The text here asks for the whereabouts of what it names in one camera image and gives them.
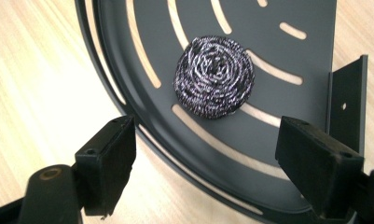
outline wooden surface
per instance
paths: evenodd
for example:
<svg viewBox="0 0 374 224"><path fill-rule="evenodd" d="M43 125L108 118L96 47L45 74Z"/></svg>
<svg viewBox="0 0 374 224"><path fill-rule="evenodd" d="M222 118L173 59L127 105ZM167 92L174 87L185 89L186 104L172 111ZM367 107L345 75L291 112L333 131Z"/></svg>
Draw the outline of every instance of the wooden surface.
<svg viewBox="0 0 374 224"><path fill-rule="evenodd" d="M366 167L374 169L374 0L339 0L336 70L369 55ZM0 0L0 206L74 153L119 113L83 43L74 1ZM112 217L85 223L254 223L188 183L138 140L132 178Z"/></svg>

